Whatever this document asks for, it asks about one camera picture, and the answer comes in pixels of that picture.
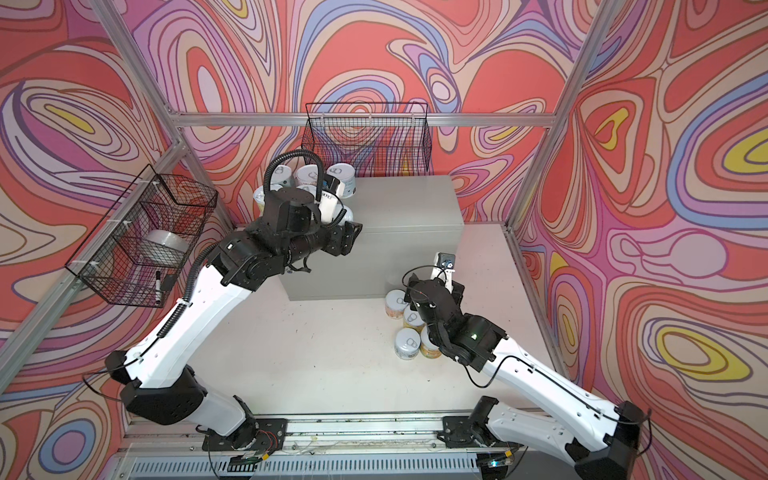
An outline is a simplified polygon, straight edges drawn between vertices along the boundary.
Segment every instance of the black cable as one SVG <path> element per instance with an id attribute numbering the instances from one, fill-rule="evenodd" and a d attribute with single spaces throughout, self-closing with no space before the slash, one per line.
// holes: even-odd
<path id="1" fill-rule="evenodd" d="M 467 371 L 467 376 L 469 377 L 469 381 L 470 381 L 470 382 L 472 382 L 472 385 L 476 386 L 476 387 L 477 387 L 477 388 L 479 388 L 479 389 L 487 389 L 487 388 L 488 388 L 488 387 L 491 385 L 491 383 L 493 382 L 493 380 L 496 378 L 496 374 L 497 374 L 497 373 L 498 373 L 498 371 L 499 371 L 499 370 L 502 368 L 502 365 L 504 364 L 504 361 L 505 361 L 506 359 L 516 359 L 516 358 L 517 358 L 517 357 L 516 357 L 516 356 L 514 356 L 514 355 L 507 355 L 506 357 L 504 357 L 504 358 L 501 360 L 501 362 L 498 364 L 498 366 L 496 367 L 496 371 L 495 371 L 495 372 L 493 372 L 493 375 L 491 376 L 491 379 L 488 381 L 488 383 L 486 383 L 486 384 L 485 384 L 485 385 L 483 385 L 483 386 L 480 386 L 480 385 L 478 385 L 477 383 L 475 383 L 475 380 L 473 380 L 473 379 L 472 379 L 472 375 L 470 375 L 470 374 L 469 374 L 469 369 L 467 368 L 467 365 L 464 365 L 464 370 L 466 370 L 466 371 Z"/>
<path id="2" fill-rule="evenodd" d="M 123 401 L 122 401 L 122 400 L 120 400 L 120 399 L 116 399 L 115 397 L 110 397 L 109 395 L 105 395 L 104 393 L 101 393 L 101 392 L 99 392 L 98 390 L 96 390 L 95 388 L 93 388 L 93 386 L 91 386 L 91 384 L 90 384 L 90 383 L 88 383 L 88 381 L 85 379 L 85 376 L 86 376 L 86 375 L 87 375 L 87 373 L 83 373 L 83 375 L 81 376 L 81 378 L 83 379 L 83 383 L 85 384 L 85 386 L 87 386 L 87 387 L 88 387 L 88 389 L 89 389 L 89 390 L 91 390 L 93 393 L 95 393 L 96 395 L 98 395 L 98 396 L 100 396 L 100 397 L 104 397 L 104 398 L 106 398 L 107 400 L 114 400 L 115 402 L 120 402 L 120 403 L 122 403 L 122 402 L 123 402 Z"/>
<path id="3" fill-rule="evenodd" d="M 402 276 L 402 279 L 400 280 L 400 283 L 402 283 L 402 285 L 403 285 L 405 288 L 412 288 L 412 287 L 410 287 L 410 286 L 406 285 L 406 277 L 408 276 L 408 274 L 409 274 L 409 273 L 411 273 L 411 272 L 415 272 L 415 271 L 417 271 L 417 270 L 418 270 L 418 269 L 420 269 L 420 268 L 426 268 L 426 267 L 430 267 L 430 268 L 439 268 L 439 269 L 440 269 L 440 273 L 442 273 L 442 275 L 443 275 L 443 278 L 445 278 L 445 281 L 446 281 L 446 282 L 448 281 L 448 275 L 445 273 L 445 271 L 447 270 L 447 268 L 445 268 L 444 266 L 439 266 L 439 265 L 419 265 L 419 266 L 414 266 L 412 269 L 408 270 L 408 271 L 407 271 L 407 272 L 406 272 L 406 273 L 405 273 L 405 274 Z"/>
<path id="4" fill-rule="evenodd" d="M 216 471 L 216 468 L 214 467 L 214 461 L 210 458 L 210 436 L 206 435 L 208 437 L 208 463 L 210 463 L 210 470 L 214 473 L 214 476 L 221 480 L 221 477 L 219 476 L 218 472 Z"/>
<path id="5" fill-rule="evenodd" d="M 160 337 L 155 337 L 155 339 L 152 341 L 152 343 L 150 343 L 150 344 L 149 344 L 149 346 L 148 346 L 146 349 L 144 349 L 144 351 L 143 351 L 143 352 L 142 352 L 142 353 L 141 353 L 141 354 L 140 354 L 138 357 L 136 357 L 135 359 L 131 360 L 130 362 L 128 362 L 128 363 L 126 363 L 126 364 L 124 364 L 124 365 L 120 365 L 118 368 L 121 368 L 121 369 L 123 369 L 123 368 L 125 368 L 125 367 L 127 367 L 127 366 L 129 366 L 129 365 L 133 365 L 134 363 L 136 363 L 138 360 L 140 360 L 140 359 L 141 359 L 141 357 L 143 357 L 143 356 L 144 356 L 144 354 L 145 354 L 145 353 L 147 353 L 147 352 L 149 351 L 149 349 L 150 349 L 150 348 L 152 348 L 152 346 L 153 346 L 153 345 L 154 345 L 154 344 L 155 344 L 155 343 L 156 343 L 156 342 L 159 340 L 159 338 L 160 338 Z M 89 389 L 89 390 L 91 390 L 91 391 L 92 391 L 93 393 L 95 393 L 96 395 L 98 395 L 98 396 L 100 396 L 100 397 L 104 397 L 104 398 L 106 398 L 107 400 L 114 400 L 115 402 L 120 402 L 120 403 L 122 403 L 123 401 L 122 401 L 121 399 L 116 399 L 115 397 L 110 397 L 109 395 L 105 395 L 104 393 L 101 393 L 101 392 L 99 392 L 99 391 L 98 391 L 98 390 L 96 390 L 96 389 L 95 389 L 95 388 L 94 388 L 94 387 L 93 387 L 93 386 L 92 386 L 90 383 L 88 383 L 88 381 L 85 379 L 85 376 L 86 376 L 86 375 L 101 375 L 101 374 L 103 374 L 103 373 L 112 373 L 112 372 L 114 372 L 115 370 L 117 370 L 117 369 L 113 369 L 113 370 L 110 370 L 110 369 L 104 369 L 104 370 L 100 370 L 100 371 L 98 371 L 98 372 L 85 372 L 85 373 L 83 373 L 83 374 L 81 375 L 81 378 L 82 378 L 82 380 L 83 380 L 83 383 L 85 384 L 85 386 L 87 386 L 87 387 L 88 387 L 88 389 Z"/>
<path id="6" fill-rule="evenodd" d="M 197 275 L 200 274 L 200 270 L 203 268 L 203 262 L 206 260 L 208 255 L 214 251 L 214 248 L 216 248 L 215 243 L 212 243 L 211 245 L 203 248 L 203 250 L 194 259 L 194 262 L 192 262 L 190 272 L 187 274 L 187 288 L 184 289 L 184 295 L 181 297 L 185 303 L 178 303 L 176 305 L 174 312 L 170 315 L 170 317 L 168 317 L 168 320 L 165 322 L 160 331 L 157 332 L 158 338 L 165 337 L 168 332 L 170 332 L 170 329 L 174 328 L 176 322 L 179 321 L 181 314 L 184 313 L 184 311 L 187 309 L 187 304 L 192 300 L 195 283 L 197 283 Z"/>
<path id="7" fill-rule="evenodd" d="M 612 419 L 611 417 L 609 417 L 608 415 L 605 415 L 604 413 L 602 415 L 606 419 L 612 420 L 613 422 L 620 423 L 622 425 L 643 425 L 646 421 L 648 421 L 648 422 L 650 421 L 650 414 L 651 413 L 653 413 L 653 410 L 648 409 L 648 413 L 645 414 L 645 417 L 643 417 L 642 420 L 639 420 L 637 422 L 625 422 L 624 420 Z"/>
<path id="8" fill-rule="evenodd" d="M 645 446 L 642 452 L 638 453 L 637 456 L 642 456 L 645 452 L 648 451 L 651 445 L 654 444 L 654 427 L 653 423 L 650 421 L 650 415 L 648 416 L 648 445 Z"/>
<path id="9" fill-rule="evenodd" d="M 321 194 L 323 192 L 323 182 L 325 181 L 325 167 L 323 166 L 323 161 L 320 159 L 320 157 L 311 150 L 304 150 L 304 149 L 297 149 L 297 150 L 291 150 L 287 151 L 285 153 L 282 153 L 280 155 L 277 155 L 275 158 L 272 159 L 269 165 L 267 165 L 266 170 L 264 171 L 264 182 L 262 185 L 271 185 L 272 183 L 272 173 L 274 173 L 275 169 L 279 165 L 281 165 L 284 161 L 290 160 L 291 158 L 296 157 L 304 157 L 304 164 L 309 165 L 310 163 L 307 162 L 307 158 L 309 158 L 316 166 L 317 166 L 317 184 L 320 185 L 320 188 L 315 190 L 315 200 L 319 203 Z"/>
<path id="10" fill-rule="evenodd" d="M 507 476 L 505 476 L 504 478 L 509 478 L 509 477 L 511 477 L 511 476 L 512 476 L 512 473 L 514 473 L 514 472 L 515 472 L 515 470 L 517 470 L 517 469 L 518 469 L 518 467 L 520 466 L 520 462 L 522 462 L 522 461 L 523 461 L 523 457 L 525 457 L 525 454 L 526 454 L 527 452 L 528 452 L 528 446 L 526 445 L 526 446 L 525 446 L 525 450 L 523 450 L 523 454 L 522 454 L 522 455 L 520 455 L 520 459 L 518 460 L 518 462 L 517 462 L 517 463 L 515 463 L 515 466 L 514 466 L 514 467 L 512 467 L 512 468 L 509 470 L 509 473 L 508 473 L 508 474 L 507 474 Z"/>

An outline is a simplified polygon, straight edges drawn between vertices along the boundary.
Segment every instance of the red swirl pattern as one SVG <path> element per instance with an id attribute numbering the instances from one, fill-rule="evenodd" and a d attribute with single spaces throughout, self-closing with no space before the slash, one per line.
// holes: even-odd
<path id="1" fill-rule="evenodd" d="M 571 378 L 654 411 L 634 478 L 768 478 L 767 35 L 627 2 L 513 219 Z"/>

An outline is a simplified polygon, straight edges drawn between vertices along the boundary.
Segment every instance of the ventilation grille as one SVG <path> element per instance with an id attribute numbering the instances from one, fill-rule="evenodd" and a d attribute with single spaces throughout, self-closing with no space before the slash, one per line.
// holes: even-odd
<path id="1" fill-rule="evenodd" d="M 228 457 L 214 457 L 219 475 L 239 477 L 291 475 L 373 475 L 403 473 L 477 473 L 473 453 L 379 455 L 275 455 L 258 465 L 229 466 Z M 210 477 L 208 457 L 137 458 L 130 478 Z"/>

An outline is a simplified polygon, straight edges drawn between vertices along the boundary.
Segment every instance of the red wire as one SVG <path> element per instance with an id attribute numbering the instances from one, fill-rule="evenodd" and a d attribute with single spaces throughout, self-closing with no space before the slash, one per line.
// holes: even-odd
<path id="1" fill-rule="evenodd" d="M 277 446 L 279 445 L 279 443 L 277 443 L 277 437 L 275 436 L 275 434 L 274 434 L 274 433 L 272 433 L 272 432 L 268 432 L 267 430 L 259 430 L 257 433 L 263 433 L 263 434 L 265 434 L 265 435 L 266 435 L 266 437 L 267 437 L 267 438 L 270 440 L 270 448 L 269 448 L 269 450 L 271 450 L 272 448 L 275 448 L 275 449 L 277 449 Z"/>
<path id="2" fill-rule="evenodd" d="M 275 434 L 272 433 L 272 432 L 267 432 L 266 430 L 263 430 L 263 432 L 266 433 L 266 436 L 270 436 L 271 435 L 270 446 L 272 445 L 272 439 L 275 439 L 274 449 L 277 450 L 277 447 L 280 445 L 280 442 L 277 441 L 277 437 L 275 436 Z"/>

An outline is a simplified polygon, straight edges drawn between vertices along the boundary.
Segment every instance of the metal bracket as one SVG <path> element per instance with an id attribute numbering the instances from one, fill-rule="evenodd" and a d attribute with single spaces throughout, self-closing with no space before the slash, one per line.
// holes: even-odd
<path id="1" fill-rule="evenodd" d="M 266 452 L 270 450 L 276 452 L 283 449 L 283 443 L 286 438 L 286 428 L 288 426 L 288 420 L 286 419 L 256 419 L 259 425 L 259 430 L 269 433 L 260 433 L 256 437 L 255 443 L 249 451 Z M 277 446 L 273 444 L 274 439 L 277 440 Z M 205 452 L 238 452 L 234 448 L 232 442 L 227 440 L 226 437 L 218 435 L 216 433 L 206 436 L 203 440 L 203 450 Z"/>

